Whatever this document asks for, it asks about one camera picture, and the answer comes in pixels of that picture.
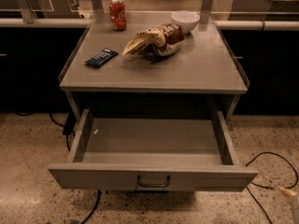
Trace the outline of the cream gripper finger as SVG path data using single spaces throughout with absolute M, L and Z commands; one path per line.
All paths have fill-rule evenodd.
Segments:
M 287 199 L 292 200 L 297 193 L 290 189 L 285 189 L 283 187 L 277 187 L 277 190 Z

